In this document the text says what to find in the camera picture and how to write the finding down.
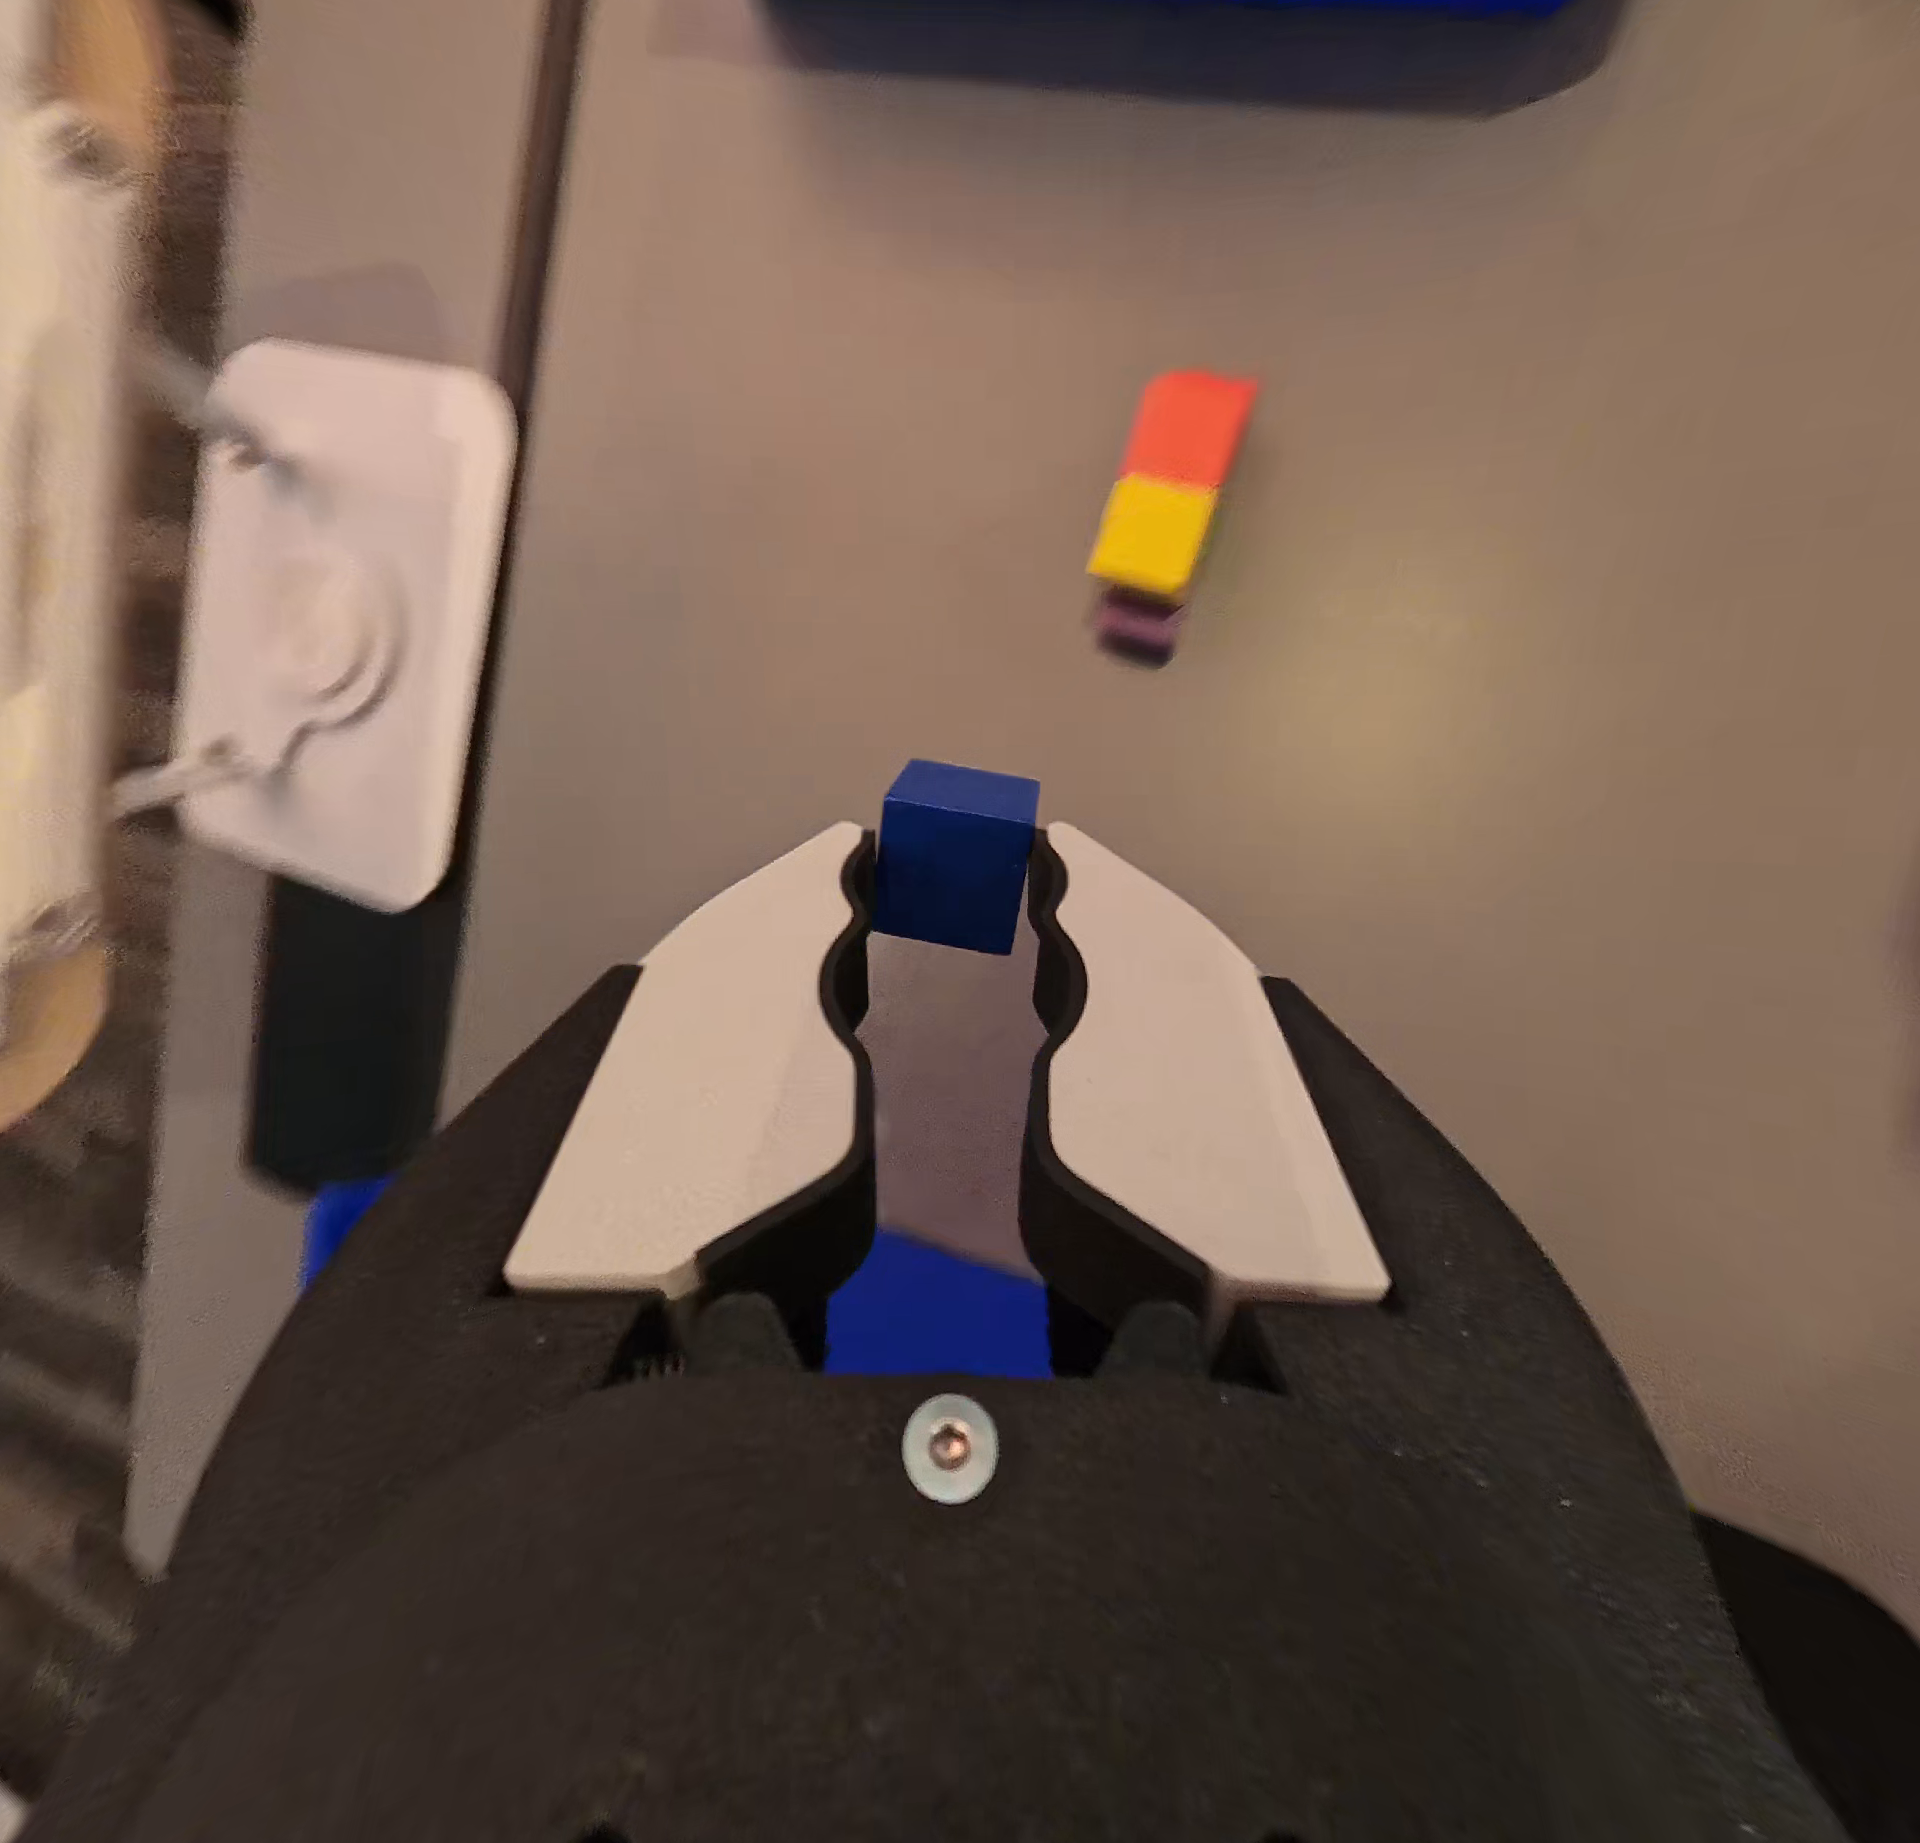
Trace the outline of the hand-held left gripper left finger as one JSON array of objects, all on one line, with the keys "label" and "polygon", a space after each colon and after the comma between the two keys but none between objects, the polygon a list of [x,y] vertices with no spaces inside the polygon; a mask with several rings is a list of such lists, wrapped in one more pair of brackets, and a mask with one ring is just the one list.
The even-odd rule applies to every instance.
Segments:
[{"label": "hand-held left gripper left finger", "polygon": [[831,824],[638,963],[513,1245],[517,1295],[829,1296],[876,1230],[874,839]]}]

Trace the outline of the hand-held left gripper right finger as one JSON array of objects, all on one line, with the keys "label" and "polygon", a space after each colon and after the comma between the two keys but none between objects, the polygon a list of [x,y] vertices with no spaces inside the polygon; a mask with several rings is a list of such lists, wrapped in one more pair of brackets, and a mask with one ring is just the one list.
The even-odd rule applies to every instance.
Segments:
[{"label": "hand-held left gripper right finger", "polygon": [[1070,824],[1030,854],[1022,1245],[1076,1311],[1376,1307],[1389,1266],[1260,970]]}]

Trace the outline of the blue wooden cube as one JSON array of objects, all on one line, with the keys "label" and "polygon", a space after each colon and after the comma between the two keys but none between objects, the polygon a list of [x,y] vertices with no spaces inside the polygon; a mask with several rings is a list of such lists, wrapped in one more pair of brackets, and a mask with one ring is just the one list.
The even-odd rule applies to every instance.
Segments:
[{"label": "blue wooden cube", "polygon": [[1037,834],[1042,782],[914,759],[876,834],[876,935],[1008,957]]}]

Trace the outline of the purple wooden cube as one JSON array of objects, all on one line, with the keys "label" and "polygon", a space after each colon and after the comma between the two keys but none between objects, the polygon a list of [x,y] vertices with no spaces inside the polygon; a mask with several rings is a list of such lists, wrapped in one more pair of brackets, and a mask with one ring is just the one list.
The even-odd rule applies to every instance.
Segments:
[{"label": "purple wooden cube", "polygon": [[1161,670],[1178,649],[1186,620],[1180,600],[1108,584],[1095,599],[1094,635],[1101,652]]}]

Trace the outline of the yellow wooden cube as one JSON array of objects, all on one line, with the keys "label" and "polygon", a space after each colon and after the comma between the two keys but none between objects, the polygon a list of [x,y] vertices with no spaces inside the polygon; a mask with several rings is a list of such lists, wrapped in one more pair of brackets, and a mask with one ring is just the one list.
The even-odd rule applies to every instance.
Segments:
[{"label": "yellow wooden cube", "polygon": [[1148,600],[1186,603],[1207,555],[1217,501],[1217,487],[1119,477],[1098,524],[1086,574]]}]

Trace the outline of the orange wooden cube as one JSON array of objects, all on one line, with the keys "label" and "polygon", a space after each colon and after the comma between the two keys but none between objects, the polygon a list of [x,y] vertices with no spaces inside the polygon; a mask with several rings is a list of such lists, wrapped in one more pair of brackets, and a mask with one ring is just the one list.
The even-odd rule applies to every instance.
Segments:
[{"label": "orange wooden cube", "polygon": [[1127,434],[1119,477],[1188,491],[1226,487],[1260,381],[1200,369],[1153,376]]}]

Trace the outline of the white document stand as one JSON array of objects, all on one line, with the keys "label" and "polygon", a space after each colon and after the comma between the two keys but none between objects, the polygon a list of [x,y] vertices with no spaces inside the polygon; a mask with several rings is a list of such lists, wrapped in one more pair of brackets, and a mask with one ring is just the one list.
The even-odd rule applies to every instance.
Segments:
[{"label": "white document stand", "polygon": [[[48,100],[77,106],[105,132],[135,181],[131,297],[124,334],[124,498],[119,539],[115,689],[121,675],[122,524],[129,501],[131,441],[141,411],[134,349],[148,318],[148,239],[157,189],[159,127],[168,100],[166,33],[154,0],[3,0],[3,210],[5,123]],[[99,1036],[109,993],[105,940],[105,867],[101,920],[74,951],[5,974],[3,942],[3,1125],[13,1128],[80,1065]]]}]

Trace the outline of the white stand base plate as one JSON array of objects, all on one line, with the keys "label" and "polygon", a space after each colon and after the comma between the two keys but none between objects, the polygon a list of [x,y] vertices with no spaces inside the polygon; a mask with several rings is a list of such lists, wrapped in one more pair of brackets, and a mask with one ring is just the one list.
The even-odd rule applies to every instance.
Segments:
[{"label": "white stand base plate", "polygon": [[484,374],[260,342],[140,374],[202,463],[172,754],[111,785],[380,916],[450,870],[518,421]]}]

